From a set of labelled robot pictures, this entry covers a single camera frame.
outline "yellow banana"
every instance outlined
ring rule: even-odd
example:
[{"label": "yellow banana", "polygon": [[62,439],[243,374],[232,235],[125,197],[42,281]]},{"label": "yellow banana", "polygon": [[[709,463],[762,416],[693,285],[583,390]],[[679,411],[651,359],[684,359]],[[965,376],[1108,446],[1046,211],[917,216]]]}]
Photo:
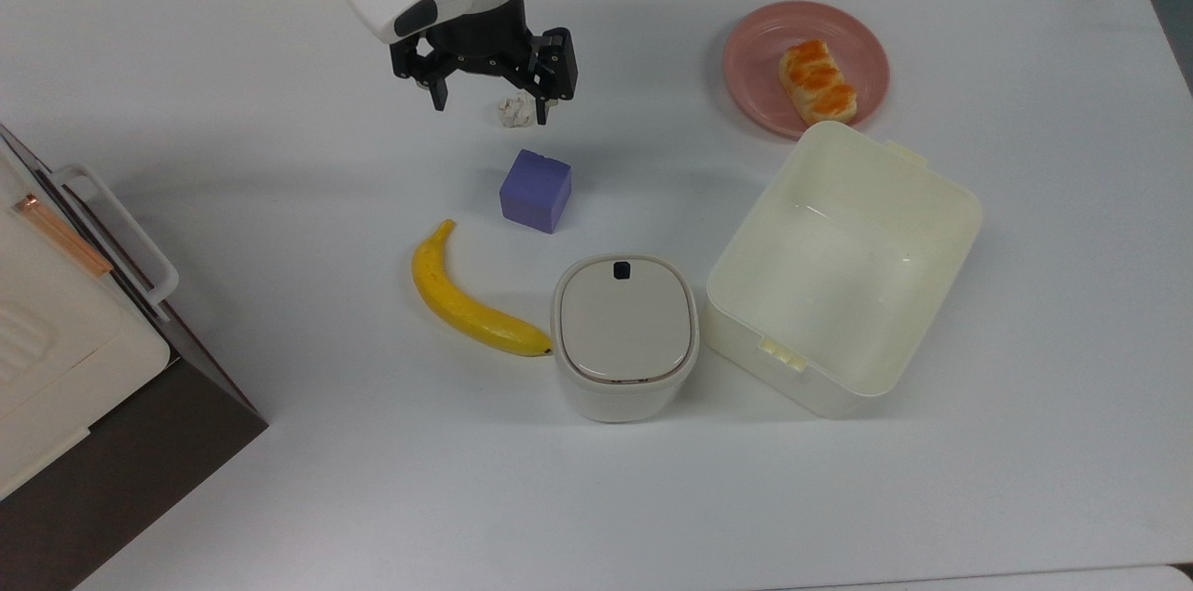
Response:
[{"label": "yellow banana", "polygon": [[519,356],[546,356],[551,339],[521,319],[486,307],[456,288],[444,267],[444,247],[456,221],[446,220],[414,250],[410,273],[422,301],[453,328],[494,349]]}]

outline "small white bin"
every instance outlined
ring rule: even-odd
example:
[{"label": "small white bin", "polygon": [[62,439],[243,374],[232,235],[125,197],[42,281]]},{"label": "small white bin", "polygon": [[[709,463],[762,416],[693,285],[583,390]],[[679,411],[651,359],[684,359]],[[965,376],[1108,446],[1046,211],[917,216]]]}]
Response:
[{"label": "small white bin", "polygon": [[712,267],[707,345],[814,413],[889,392],[982,224],[970,191],[852,128],[808,129]]}]

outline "oven handle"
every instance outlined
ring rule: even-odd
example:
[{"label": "oven handle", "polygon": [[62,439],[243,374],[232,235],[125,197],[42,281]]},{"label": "oven handle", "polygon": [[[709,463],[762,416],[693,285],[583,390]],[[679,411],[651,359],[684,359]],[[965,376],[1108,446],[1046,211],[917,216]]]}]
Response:
[{"label": "oven handle", "polygon": [[124,221],[125,226],[132,232],[134,235],[136,235],[137,239],[141,240],[142,244],[144,244],[146,252],[157,263],[159,271],[163,273],[163,277],[161,281],[154,283],[149,289],[143,289],[141,282],[137,281],[137,277],[129,277],[129,281],[132,282],[132,285],[137,287],[146,302],[148,302],[150,307],[156,308],[157,304],[161,304],[166,297],[168,297],[169,294],[174,293],[174,289],[178,288],[178,270],[174,269],[174,265],[167,260],[166,256],[160,248],[157,248],[157,244],[154,244],[153,239],[149,239],[149,235],[141,229],[141,226],[137,224],[136,218],[129,214],[129,210],[124,208],[124,204],[122,204],[119,199],[116,199],[116,196],[107,187],[107,184],[99,180],[99,177],[95,176],[89,167],[86,165],[72,164],[50,174],[50,181],[63,190],[68,183],[79,178],[85,178],[91,181],[93,186],[95,186],[95,190],[104,196],[104,199],[106,199],[107,203],[116,209],[116,213],[119,214],[119,217]]}]

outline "white plastic container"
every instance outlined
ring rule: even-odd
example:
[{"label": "white plastic container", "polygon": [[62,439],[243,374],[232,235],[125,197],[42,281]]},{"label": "white plastic container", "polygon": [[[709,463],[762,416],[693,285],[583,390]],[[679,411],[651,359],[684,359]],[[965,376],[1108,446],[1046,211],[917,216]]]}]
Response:
[{"label": "white plastic container", "polygon": [[596,256],[560,278],[551,338],[560,383],[589,419],[626,423],[659,413],[700,347],[692,289],[651,256]]},{"label": "white plastic container", "polygon": [[705,341],[845,417],[898,382],[981,224],[973,193],[916,154],[814,125],[709,275]]}]

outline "white table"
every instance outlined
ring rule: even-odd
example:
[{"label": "white table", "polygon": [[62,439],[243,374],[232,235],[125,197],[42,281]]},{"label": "white table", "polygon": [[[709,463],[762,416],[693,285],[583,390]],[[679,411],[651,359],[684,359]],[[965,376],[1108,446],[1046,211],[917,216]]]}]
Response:
[{"label": "white table", "polygon": [[[175,306],[272,427],[89,591],[767,589],[1193,560],[1193,100],[1148,0],[817,0],[884,43],[864,131],[985,222],[902,382],[818,420],[705,351],[663,414],[588,423],[549,359],[421,304],[444,217],[477,297],[545,327],[568,265],[698,289],[791,144],[722,82],[777,0],[530,0],[577,99],[446,115],[341,0],[0,0],[0,121],[106,177]],[[560,230],[503,221],[520,148],[574,167]]]}]

